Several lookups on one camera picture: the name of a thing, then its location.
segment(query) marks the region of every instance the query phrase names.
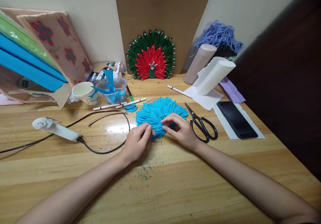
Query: black power cord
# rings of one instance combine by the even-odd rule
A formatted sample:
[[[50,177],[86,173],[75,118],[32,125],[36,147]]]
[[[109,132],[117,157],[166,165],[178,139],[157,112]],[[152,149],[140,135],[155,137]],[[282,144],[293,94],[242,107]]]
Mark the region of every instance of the black power cord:
[[[88,115],[85,115],[84,117],[82,117],[81,119],[77,120],[76,122],[74,122],[74,123],[66,126],[66,128],[69,128],[69,127],[77,124],[78,122],[86,119],[87,117],[89,117],[89,116],[91,116],[91,115],[93,115],[93,114],[106,113],[106,112],[121,112],[121,111],[120,111],[120,110],[105,110],[105,111],[92,112],[92,113],[90,113],[90,114],[88,114]],[[127,116],[126,116],[124,113],[123,113],[123,115],[125,116],[125,118],[126,118],[126,120],[127,120],[127,123],[128,123],[128,131],[130,131],[129,120],[128,120]],[[49,137],[51,137],[51,136],[53,136],[53,135],[54,135],[54,134],[50,134],[50,135],[48,135],[47,137],[42,138],[42,139],[37,140],[37,141],[34,141],[34,142],[32,142],[32,143],[29,143],[29,144],[21,145],[21,146],[14,147],[14,148],[11,148],[11,149],[7,149],[7,150],[0,151],[0,154],[5,153],[5,152],[9,152],[9,151],[12,151],[12,150],[20,149],[20,148],[23,148],[23,147],[31,146],[31,145],[34,145],[34,144],[38,144],[38,143],[40,143],[40,142],[48,139]],[[121,143],[119,146],[117,146],[116,148],[114,148],[114,149],[112,149],[112,150],[110,150],[110,151],[97,152],[97,151],[94,151],[92,148],[90,148],[81,137],[79,137],[77,140],[80,141],[81,143],[83,143],[90,151],[92,151],[92,152],[94,152],[94,153],[96,153],[96,154],[108,154],[108,153],[111,153],[111,152],[119,149],[120,147],[122,147],[122,146],[125,144],[125,141],[126,141],[126,140],[125,140],[125,141],[124,141],[123,143]]]

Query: plastic cup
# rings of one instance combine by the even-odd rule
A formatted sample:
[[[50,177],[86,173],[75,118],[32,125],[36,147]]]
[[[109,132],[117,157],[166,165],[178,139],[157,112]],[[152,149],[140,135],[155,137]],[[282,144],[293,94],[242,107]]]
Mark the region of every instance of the plastic cup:
[[[105,78],[96,84],[96,87],[99,89],[105,89],[106,84],[108,83],[108,79]],[[122,77],[114,76],[114,87],[119,92],[114,94],[102,94],[100,93],[110,104],[119,104],[124,102],[126,99],[126,87],[127,87],[127,80]]]
[[[92,88],[92,86],[94,85],[91,82],[81,82],[73,87],[71,93],[90,106],[96,105],[100,102],[100,98],[97,93],[95,93],[94,96],[91,96],[95,92],[95,89]]]

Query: scissors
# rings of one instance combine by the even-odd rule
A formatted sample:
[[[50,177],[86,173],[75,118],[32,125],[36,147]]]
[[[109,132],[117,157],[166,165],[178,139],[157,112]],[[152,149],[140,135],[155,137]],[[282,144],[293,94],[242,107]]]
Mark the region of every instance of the scissors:
[[[191,127],[192,127],[193,131],[194,131],[194,128],[193,128],[193,122],[194,122],[194,123],[197,125],[197,127],[201,130],[201,132],[205,135],[206,140],[202,140],[200,137],[198,137],[198,136],[196,135],[196,133],[195,133],[195,131],[194,131],[194,134],[196,135],[196,137],[197,137],[200,141],[202,141],[202,142],[204,142],[204,143],[208,143],[208,142],[210,141],[210,139],[211,139],[211,140],[216,140],[217,137],[218,137],[218,133],[217,133],[217,129],[215,128],[215,126],[214,126],[209,120],[205,119],[204,117],[202,117],[202,118],[198,117],[198,116],[194,113],[194,111],[188,106],[188,104],[187,104],[186,102],[185,102],[185,104],[186,104],[186,107],[187,107],[188,111],[191,113],[191,116],[192,116],[192,118],[193,118],[193,120],[190,121],[190,124],[191,124]],[[213,128],[214,133],[215,133],[215,136],[214,136],[214,137],[211,136],[211,135],[208,133],[207,129],[206,129],[205,126],[204,126],[203,120],[204,120],[206,123],[208,123],[208,124]]]

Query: white paper cup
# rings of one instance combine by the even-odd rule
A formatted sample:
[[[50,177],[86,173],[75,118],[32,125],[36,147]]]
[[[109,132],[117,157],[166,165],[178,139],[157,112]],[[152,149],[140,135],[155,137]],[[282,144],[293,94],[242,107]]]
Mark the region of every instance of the white paper cup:
[[[82,82],[76,84],[71,93],[88,105],[96,105],[100,102],[100,98],[97,93],[93,97],[90,97],[95,92],[92,86],[94,85],[91,82]]]

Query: wooden tabletop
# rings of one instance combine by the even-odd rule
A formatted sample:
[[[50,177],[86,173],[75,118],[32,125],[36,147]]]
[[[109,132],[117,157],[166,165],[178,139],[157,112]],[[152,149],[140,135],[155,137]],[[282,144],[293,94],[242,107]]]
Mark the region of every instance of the wooden tabletop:
[[[192,99],[167,88],[171,85],[182,91],[187,89],[189,85],[183,82],[183,77],[139,81],[126,76],[126,79],[135,100],[169,96],[181,106],[185,107],[187,102],[198,116],[204,116],[216,126],[219,137],[210,140],[209,145],[267,174],[320,210],[320,182],[245,104],[241,104],[242,108],[266,139],[230,140],[214,110],[207,111]],[[223,93],[219,86],[215,89]],[[101,106],[106,104],[102,99]],[[91,112],[92,108],[82,101],[67,104],[62,111],[53,103],[1,106],[0,150],[47,136],[47,132],[35,130],[31,125],[39,117],[52,117],[66,126]],[[99,115],[88,117],[70,129],[81,133],[94,150],[104,152],[126,139],[128,124],[123,115],[113,115],[88,127]],[[135,117],[135,112],[128,115],[131,128],[136,126]],[[118,151],[94,154],[81,143],[53,136],[29,148],[0,154],[0,223],[12,223],[58,188]],[[167,134],[148,146],[139,161],[115,177],[78,220],[82,223],[272,222],[213,168]]]

